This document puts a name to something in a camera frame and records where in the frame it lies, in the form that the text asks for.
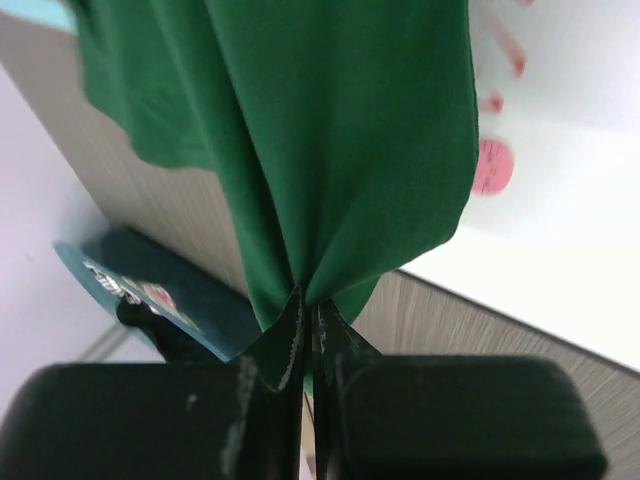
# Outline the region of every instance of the sticker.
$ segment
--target sticker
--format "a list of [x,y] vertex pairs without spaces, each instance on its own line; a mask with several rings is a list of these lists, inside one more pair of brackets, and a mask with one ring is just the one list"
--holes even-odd
[[502,193],[513,174],[513,154],[509,147],[488,138],[480,140],[480,155],[471,191],[477,195]]
[[[122,277],[122,280],[124,281],[124,284],[122,284],[111,276],[107,275],[93,263],[83,262],[83,264],[89,271],[93,273],[96,281],[112,295],[115,295],[119,298],[124,298],[130,304],[138,305],[140,303],[143,303],[138,296],[139,293],[142,293],[160,308],[171,314],[174,318],[182,320],[182,322],[189,325],[197,332],[202,333],[200,327],[198,327],[198,325],[196,325],[195,322],[191,320],[191,318],[189,318],[189,316],[178,310],[176,302],[173,300],[173,298],[171,298],[169,292],[167,292],[162,287],[162,285],[149,282],[139,282],[127,277]],[[149,305],[146,302],[145,304],[156,315],[164,316],[163,313],[153,305]]]

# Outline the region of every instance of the pink circle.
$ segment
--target pink circle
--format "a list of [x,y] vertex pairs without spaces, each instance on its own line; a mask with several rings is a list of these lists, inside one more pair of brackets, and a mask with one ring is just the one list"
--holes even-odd
[[471,191],[478,195],[501,193],[511,180],[513,167],[513,154],[506,144],[499,140],[481,139],[478,166]]

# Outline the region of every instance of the gray wooden panel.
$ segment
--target gray wooden panel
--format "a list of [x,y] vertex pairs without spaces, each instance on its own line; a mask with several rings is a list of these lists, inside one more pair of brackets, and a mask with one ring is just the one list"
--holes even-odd
[[[214,174],[144,164],[84,100],[73,39],[0,15],[0,60],[105,214],[132,225],[246,294],[231,216]],[[355,323],[384,352],[517,353],[558,362],[586,399],[610,479],[640,478],[640,381],[454,295],[393,272]]]

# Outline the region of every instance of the white wall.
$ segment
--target white wall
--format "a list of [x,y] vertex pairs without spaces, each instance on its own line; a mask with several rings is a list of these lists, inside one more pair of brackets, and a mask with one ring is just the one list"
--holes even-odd
[[41,366],[113,326],[51,247],[107,223],[0,66],[0,418]]
[[480,89],[505,100],[500,115],[481,115],[480,131],[511,146],[515,169],[502,194],[472,196],[463,225],[545,247],[640,244],[640,2],[473,2],[495,12],[528,61],[517,78],[497,42],[472,30]]

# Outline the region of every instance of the green fabric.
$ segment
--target green fabric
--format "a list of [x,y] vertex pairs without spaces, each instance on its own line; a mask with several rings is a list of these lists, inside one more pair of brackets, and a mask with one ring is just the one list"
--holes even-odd
[[454,233],[477,159],[466,0],[71,0],[89,100],[155,165],[213,170],[263,328],[353,321]]

